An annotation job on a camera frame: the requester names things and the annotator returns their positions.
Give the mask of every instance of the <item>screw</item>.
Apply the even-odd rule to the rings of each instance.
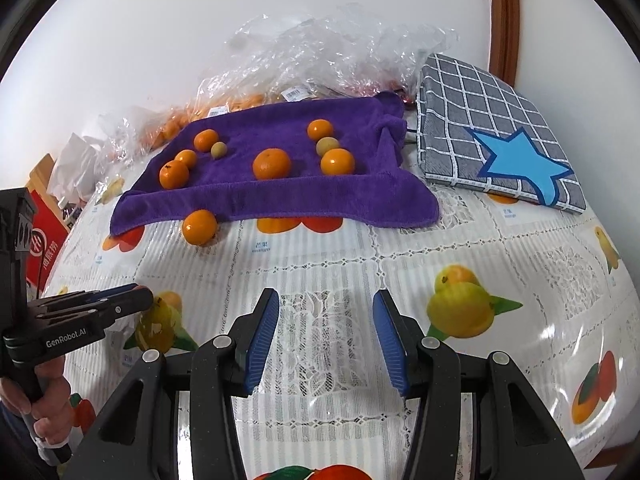
[[[430,350],[435,350],[440,346],[440,342],[434,337],[427,336],[422,338],[422,346]]]
[[[509,356],[504,352],[496,352],[492,356],[492,359],[494,360],[494,363],[497,363],[499,365],[507,365],[509,364],[509,360],[510,360]]]
[[[213,346],[216,348],[226,348],[232,343],[231,338],[228,335],[219,335],[213,340]]]
[[[151,350],[147,350],[145,353],[142,354],[142,360],[145,363],[152,363],[159,357],[160,357],[160,352],[155,348],[152,348]]]

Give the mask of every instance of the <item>blue star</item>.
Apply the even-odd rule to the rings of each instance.
[[[542,155],[524,128],[513,132],[506,139],[471,128],[466,130],[491,152],[478,176],[522,178],[534,187],[541,204],[552,206],[558,201],[560,192],[556,181],[571,175],[574,170]]]

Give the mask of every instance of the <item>white wall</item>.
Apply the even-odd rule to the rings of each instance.
[[[593,0],[522,0],[516,86],[540,108],[640,285],[640,63]]]
[[[183,104],[212,54],[260,14],[315,15],[360,2],[397,22],[455,28],[452,54],[486,68],[490,0],[58,0],[0,82],[0,139],[11,157],[0,187],[21,186],[46,152],[97,114],[139,104]]]

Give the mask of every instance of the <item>printed leaf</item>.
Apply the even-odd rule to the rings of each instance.
[[[129,339],[124,342],[124,346],[122,347],[122,349],[129,350],[131,348],[135,348],[136,346],[138,346],[138,342],[136,341],[136,333],[134,332],[129,336]]]
[[[187,350],[189,352],[198,349],[198,344],[182,327],[174,327],[174,335],[175,338],[174,344],[172,345],[173,348],[177,348],[178,350]]]
[[[587,399],[593,393],[593,389],[598,386],[598,363],[594,364],[589,371],[587,372],[587,376],[584,378],[582,382],[582,388],[580,389],[580,396],[578,397],[578,404],[583,404],[587,401]]]
[[[504,314],[505,312],[510,312],[511,310],[516,310],[522,306],[518,301],[507,300],[506,298],[501,298],[500,296],[492,296],[491,297],[491,306],[494,308],[494,314],[497,316],[498,314]]]
[[[433,324],[427,330],[427,336],[434,337],[436,339],[439,339],[440,341],[444,341],[447,337],[449,337],[449,335],[438,330]]]
[[[301,465],[290,465],[271,473],[268,480],[305,480],[312,472]]]

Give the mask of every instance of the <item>barcode label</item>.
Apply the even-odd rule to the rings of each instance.
[[[227,105],[224,106],[214,106],[209,110],[207,117],[215,117],[218,115],[224,115],[229,113],[229,107]]]
[[[284,97],[288,102],[302,101],[302,99],[316,97],[309,91],[308,88],[305,88],[303,86],[293,86],[292,88],[287,88],[284,92],[281,92],[280,95],[282,95],[282,97]]]

